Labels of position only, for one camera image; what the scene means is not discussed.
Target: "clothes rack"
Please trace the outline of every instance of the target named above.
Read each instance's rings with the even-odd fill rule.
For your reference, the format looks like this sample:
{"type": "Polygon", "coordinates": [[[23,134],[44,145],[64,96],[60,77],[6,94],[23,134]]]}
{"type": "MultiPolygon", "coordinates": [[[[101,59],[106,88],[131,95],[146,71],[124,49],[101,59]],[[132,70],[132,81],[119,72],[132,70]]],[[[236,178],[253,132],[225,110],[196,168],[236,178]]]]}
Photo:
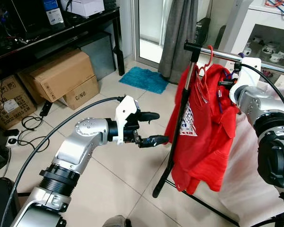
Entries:
{"type": "MultiPolygon", "coordinates": [[[[179,135],[178,132],[179,132],[180,127],[181,127],[181,120],[182,120],[182,116],[183,116],[183,113],[184,113],[184,110],[185,110],[185,106],[188,102],[188,98],[189,98],[189,95],[190,95],[190,88],[189,88],[190,79],[191,79],[191,76],[193,75],[193,72],[195,71],[196,63],[198,62],[200,54],[201,53],[206,54],[206,55],[212,54],[211,49],[204,48],[202,46],[189,43],[187,40],[184,43],[184,49],[192,52],[191,59],[190,59],[190,65],[189,65],[189,73],[188,73],[188,76],[187,76],[187,79],[186,79],[185,87],[183,88],[183,91],[182,91],[181,105],[180,105],[179,113],[178,113],[178,116],[177,116],[177,124],[176,124],[176,127],[175,127],[174,138],[173,138],[171,149],[170,149],[168,164],[167,164],[167,167],[166,167],[164,173],[162,174],[158,184],[156,185],[155,189],[153,190],[152,196],[154,198],[158,197],[158,195],[160,194],[165,183],[168,183],[168,184],[172,185],[173,187],[176,187],[171,181],[168,180],[168,176],[169,176],[169,174],[170,174],[170,172],[171,172],[171,170],[174,166],[173,156],[174,156],[174,153],[175,153],[175,148],[176,148],[176,144],[177,144],[177,140],[178,140],[178,135],[179,135]]],[[[233,61],[233,62],[240,62],[242,60],[242,57],[239,56],[239,55],[235,55],[235,54],[227,53],[227,52],[222,52],[222,51],[218,51],[218,50],[213,50],[213,56],[216,57],[216,58],[220,58],[220,59],[224,59],[224,60],[228,60],[228,61],[233,61]]],[[[275,73],[279,73],[279,74],[284,75],[284,67],[283,66],[271,64],[271,63],[268,63],[268,62],[262,62],[261,68],[265,69],[267,71],[270,71],[270,72],[275,72],[275,73]]],[[[205,206],[206,208],[210,209],[212,212],[216,213],[217,215],[219,215],[222,218],[226,219],[227,221],[231,222],[235,226],[239,226],[237,221],[235,221],[235,220],[231,219],[230,217],[228,217],[227,215],[219,212],[218,210],[216,210],[215,208],[206,204],[205,202],[203,202],[199,198],[197,198],[193,195],[189,195],[185,191],[183,191],[183,193],[186,194],[187,196],[189,196],[190,198],[192,198],[193,200],[195,200],[196,202],[200,203],[201,205],[205,206]]],[[[282,217],[283,217],[283,215],[279,215],[279,216],[276,217],[276,219],[282,218],[282,217]]],[[[258,223],[256,226],[257,227],[261,226],[261,224],[264,225],[265,222],[258,223]]],[[[276,222],[275,226],[280,227],[280,226],[284,226],[284,225],[280,225],[278,222],[276,222]]]]}

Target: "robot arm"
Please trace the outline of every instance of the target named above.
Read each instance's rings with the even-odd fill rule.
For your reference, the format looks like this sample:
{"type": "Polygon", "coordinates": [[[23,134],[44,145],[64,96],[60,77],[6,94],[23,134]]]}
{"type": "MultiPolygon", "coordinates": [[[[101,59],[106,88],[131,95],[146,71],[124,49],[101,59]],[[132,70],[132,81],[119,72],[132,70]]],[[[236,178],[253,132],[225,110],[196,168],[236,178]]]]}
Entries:
{"type": "MultiPolygon", "coordinates": [[[[261,70],[260,59],[243,58],[242,63],[261,70]]],[[[258,136],[259,174],[284,199],[284,104],[256,87],[259,75],[254,74],[242,66],[230,98],[246,114],[258,136]]]]}
{"type": "Polygon", "coordinates": [[[137,132],[138,121],[151,121],[159,117],[157,113],[141,112],[137,102],[126,96],[116,109],[115,121],[96,118],[79,121],[60,146],[50,167],[40,172],[43,180],[33,189],[11,226],[65,226],[66,221],[59,213],[67,210],[71,193],[93,150],[113,140],[117,144],[135,142],[140,148],[166,143],[168,137],[158,135],[142,139],[137,132]]]}

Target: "glass door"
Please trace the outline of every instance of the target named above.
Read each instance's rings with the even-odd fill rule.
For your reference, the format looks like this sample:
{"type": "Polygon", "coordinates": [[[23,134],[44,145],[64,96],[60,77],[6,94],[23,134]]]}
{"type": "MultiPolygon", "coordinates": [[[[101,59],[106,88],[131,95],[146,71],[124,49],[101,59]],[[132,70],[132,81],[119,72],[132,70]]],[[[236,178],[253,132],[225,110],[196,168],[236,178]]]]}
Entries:
{"type": "Polygon", "coordinates": [[[133,57],[158,67],[172,0],[133,0],[133,57]]]}

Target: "red shirt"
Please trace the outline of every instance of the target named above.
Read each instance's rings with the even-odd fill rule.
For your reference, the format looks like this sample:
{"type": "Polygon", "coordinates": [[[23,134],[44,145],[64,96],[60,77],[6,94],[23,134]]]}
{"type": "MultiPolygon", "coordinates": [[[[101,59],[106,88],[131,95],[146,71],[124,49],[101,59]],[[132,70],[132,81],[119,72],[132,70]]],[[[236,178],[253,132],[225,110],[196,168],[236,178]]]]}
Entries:
{"type": "MultiPolygon", "coordinates": [[[[172,177],[179,191],[193,194],[205,181],[213,191],[219,191],[227,166],[228,154],[235,136],[238,108],[231,103],[229,91],[218,86],[226,70],[213,65],[200,81],[192,76],[191,93],[182,117],[177,140],[172,177]]],[[[165,135],[172,142],[188,69],[183,73],[165,135]]]]}

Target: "power strip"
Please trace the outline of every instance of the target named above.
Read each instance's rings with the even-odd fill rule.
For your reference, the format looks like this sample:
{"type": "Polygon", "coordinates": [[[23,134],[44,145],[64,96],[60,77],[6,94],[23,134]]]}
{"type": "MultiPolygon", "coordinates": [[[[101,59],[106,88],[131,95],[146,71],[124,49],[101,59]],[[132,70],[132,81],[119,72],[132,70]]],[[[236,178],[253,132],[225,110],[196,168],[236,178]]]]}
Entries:
{"type": "Polygon", "coordinates": [[[17,147],[18,146],[17,140],[18,140],[19,134],[20,134],[20,132],[18,133],[17,136],[9,136],[8,140],[6,141],[6,145],[5,146],[7,148],[17,147]]]}

